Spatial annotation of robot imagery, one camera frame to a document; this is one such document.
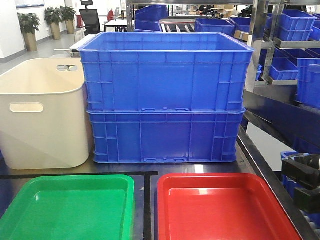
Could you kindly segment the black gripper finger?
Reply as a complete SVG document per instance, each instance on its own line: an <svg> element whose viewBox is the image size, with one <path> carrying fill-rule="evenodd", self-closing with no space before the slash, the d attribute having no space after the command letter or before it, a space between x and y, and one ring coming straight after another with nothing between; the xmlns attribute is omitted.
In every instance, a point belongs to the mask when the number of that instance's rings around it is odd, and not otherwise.
<svg viewBox="0 0 320 240"><path fill-rule="evenodd" d="M294 204L308 214L320 213L320 188L305 189L296 187L294 189Z"/></svg>
<svg viewBox="0 0 320 240"><path fill-rule="evenodd" d="M297 153L282 160L281 172L308 190L320 186L320 155Z"/></svg>

